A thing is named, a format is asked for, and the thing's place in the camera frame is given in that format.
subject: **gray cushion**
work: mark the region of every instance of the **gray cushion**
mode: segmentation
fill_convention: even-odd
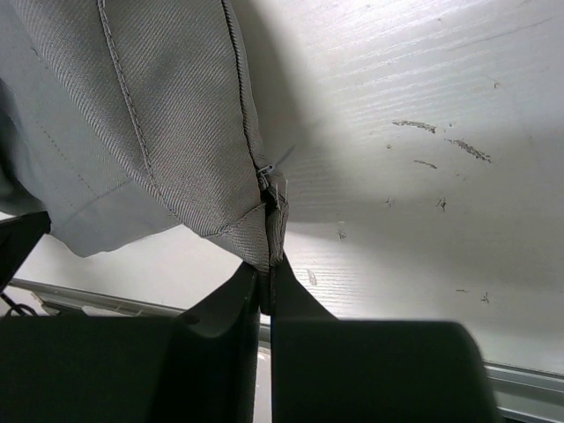
[[[227,1],[0,7],[3,156],[55,236],[86,255],[182,222],[262,272],[281,259],[285,184],[276,169],[259,183],[270,162]]]

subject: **wood grain texture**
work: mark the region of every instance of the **wood grain texture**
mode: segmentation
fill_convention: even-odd
[[[458,320],[488,360],[564,373],[564,4],[234,7],[267,149],[296,145],[304,286],[337,315]],[[181,228],[86,262],[49,242],[20,277],[181,307],[236,267]]]

